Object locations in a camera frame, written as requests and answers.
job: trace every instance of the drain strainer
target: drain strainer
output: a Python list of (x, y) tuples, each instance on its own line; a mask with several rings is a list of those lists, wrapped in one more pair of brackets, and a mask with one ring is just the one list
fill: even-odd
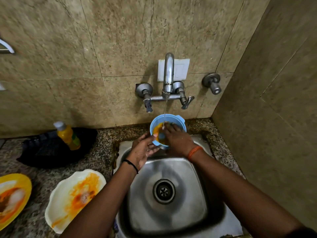
[(175, 187), (167, 179), (158, 180), (153, 187), (153, 195), (157, 202), (169, 204), (175, 197)]

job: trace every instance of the hand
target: hand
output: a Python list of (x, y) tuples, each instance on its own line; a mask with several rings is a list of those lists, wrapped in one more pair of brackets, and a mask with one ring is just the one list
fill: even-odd
[(156, 147), (152, 143), (156, 137), (157, 134), (150, 135), (150, 132), (148, 132), (133, 141), (131, 152), (127, 157), (127, 160), (132, 162), (138, 170), (144, 166), (149, 156), (153, 155), (159, 150), (159, 147)]
[(171, 148), (184, 157), (187, 157), (189, 152), (197, 146), (190, 135), (182, 131), (176, 124), (165, 123), (163, 132)]

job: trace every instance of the running water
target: running water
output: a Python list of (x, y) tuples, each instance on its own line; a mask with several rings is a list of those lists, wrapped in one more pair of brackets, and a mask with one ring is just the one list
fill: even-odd
[(164, 119), (163, 119), (163, 127), (162, 127), (162, 129), (164, 129), (165, 115), (166, 115), (166, 109), (167, 109), (167, 101), (168, 101), (169, 96), (170, 96), (170, 93), (166, 93), (166, 103), (165, 103), (165, 107), (164, 107)]

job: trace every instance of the orange thread bracelet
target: orange thread bracelet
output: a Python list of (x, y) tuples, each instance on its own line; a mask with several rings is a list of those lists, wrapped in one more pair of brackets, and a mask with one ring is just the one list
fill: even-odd
[(197, 151), (197, 150), (200, 150), (200, 149), (203, 149), (201, 146), (196, 146), (195, 148), (193, 148), (190, 152), (189, 152), (189, 154), (188, 154), (188, 156), (187, 156), (187, 159), (189, 160), (189, 161), (191, 161), (191, 158), (192, 158), (192, 155)]

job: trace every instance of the black wrist band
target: black wrist band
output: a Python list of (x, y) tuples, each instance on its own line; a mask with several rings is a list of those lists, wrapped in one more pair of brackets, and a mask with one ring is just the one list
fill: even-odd
[(123, 160), (123, 162), (124, 161), (127, 162), (128, 164), (131, 164), (133, 168), (135, 168), (135, 170), (137, 171), (137, 174), (139, 173), (138, 168), (130, 160)]

